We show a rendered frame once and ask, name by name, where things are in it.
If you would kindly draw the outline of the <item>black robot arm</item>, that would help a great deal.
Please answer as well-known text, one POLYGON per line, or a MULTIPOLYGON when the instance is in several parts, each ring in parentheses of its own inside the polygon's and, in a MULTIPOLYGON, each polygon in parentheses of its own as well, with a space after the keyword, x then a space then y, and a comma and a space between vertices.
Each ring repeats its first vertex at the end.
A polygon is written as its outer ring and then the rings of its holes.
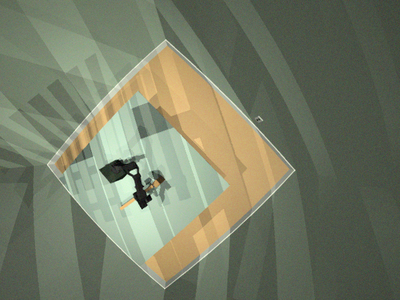
POLYGON ((139 173, 139 167, 135 163, 135 161, 132 161, 128 164, 123 164, 121 162, 118 162, 114 165, 111 165, 111 171, 114 174, 118 174, 122 170, 126 170, 127 174, 132 176, 134 179, 134 184, 136 187, 136 192, 133 193, 132 195, 134 196, 134 199, 137 201, 141 209, 144 209, 148 206, 146 200, 146 192, 143 191, 142 183, 141 183, 141 175, 139 173), (137 174, 131 174, 130 172, 134 169, 137 169, 137 174))

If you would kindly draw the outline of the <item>brown wooden post with slot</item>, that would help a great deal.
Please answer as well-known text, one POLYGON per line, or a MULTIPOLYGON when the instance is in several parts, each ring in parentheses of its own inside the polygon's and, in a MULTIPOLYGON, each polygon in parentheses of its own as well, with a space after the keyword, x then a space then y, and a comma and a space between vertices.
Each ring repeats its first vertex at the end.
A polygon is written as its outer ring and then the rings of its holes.
POLYGON ((163 178, 163 176, 160 176, 159 178, 157 178, 152 185, 155 186, 156 188, 164 181, 165 179, 163 178))

